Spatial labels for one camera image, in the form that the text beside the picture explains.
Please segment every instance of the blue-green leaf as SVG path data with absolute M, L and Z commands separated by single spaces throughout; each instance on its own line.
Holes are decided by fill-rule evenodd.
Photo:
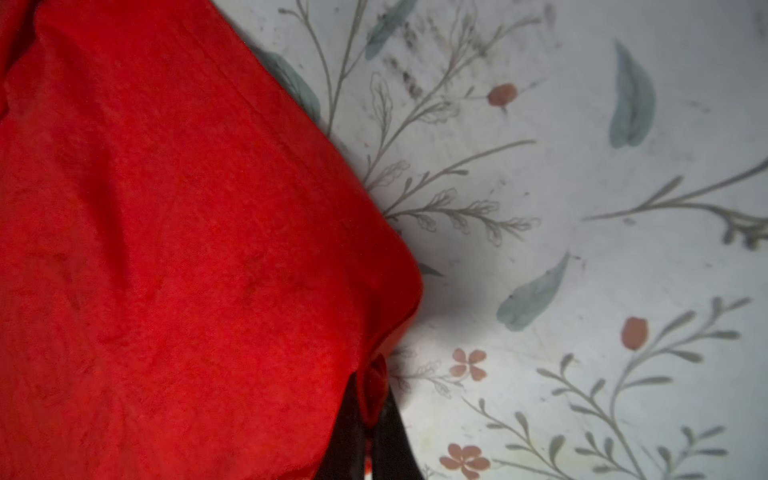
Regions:
M 256 50 L 255 53 L 267 71 L 288 91 L 312 121 L 317 123 L 320 119 L 320 102 L 301 75 L 277 53 L 264 50 Z
M 620 41 L 616 41 L 618 100 L 611 120 L 613 148 L 636 147 L 645 140 L 656 112 L 656 93 L 650 76 Z
M 547 309 L 558 292 L 571 254 L 566 252 L 560 263 L 536 280 L 519 286 L 496 312 L 496 318 L 513 332 L 520 332 Z
M 379 20 L 379 23 L 377 23 L 376 26 L 373 27 L 373 30 L 368 34 L 366 60 L 370 60 L 379 54 L 387 39 L 392 36 L 395 29 L 405 21 L 415 5 L 416 0 L 399 0 L 395 6 L 392 7 L 381 20 Z
M 429 265 L 426 265 L 425 263 L 419 264 L 419 272 L 422 273 L 422 275 L 434 275 L 434 276 L 445 276 L 439 271 L 435 270 L 434 268 L 430 267 Z

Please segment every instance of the floral tablecloth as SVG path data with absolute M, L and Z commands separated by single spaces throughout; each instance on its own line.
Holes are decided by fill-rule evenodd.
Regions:
M 421 263 L 425 477 L 766 476 L 767 3 L 216 3 Z

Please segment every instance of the red garment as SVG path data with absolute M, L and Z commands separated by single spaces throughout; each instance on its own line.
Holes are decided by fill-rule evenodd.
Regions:
M 32 3 L 0 0 L 0 478 L 311 475 L 352 372 L 376 421 L 413 258 L 208 2 Z

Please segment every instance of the flower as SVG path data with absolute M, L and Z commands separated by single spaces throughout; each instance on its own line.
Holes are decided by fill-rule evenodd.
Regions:
M 453 376 L 462 376 L 466 373 L 467 367 L 469 368 L 469 373 L 472 375 L 472 379 L 476 382 L 479 382 L 480 380 L 484 379 L 486 376 L 488 376 L 488 373 L 485 372 L 483 369 L 479 369 L 475 366 L 476 363 L 482 362 L 485 360 L 485 352 L 482 350 L 475 350 L 474 352 L 469 354 L 469 361 L 467 360 L 467 355 L 464 353 L 464 350 L 462 349 L 456 349 L 453 353 L 453 359 L 458 362 L 458 365 L 454 365 L 451 367 L 451 375 Z
M 630 350 L 639 350 L 648 340 L 648 320 L 631 316 L 621 330 L 621 342 Z
M 488 470 L 491 462 L 482 457 L 482 450 L 474 445 L 467 445 L 462 448 L 455 443 L 448 445 L 448 454 L 450 457 L 440 457 L 440 463 L 448 470 L 462 470 L 462 473 L 469 480 L 477 480 L 480 474 L 475 470 Z
M 518 96 L 518 88 L 513 84 L 501 84 L 488 94 L 488 104 L 492 107 L 504 107 Z

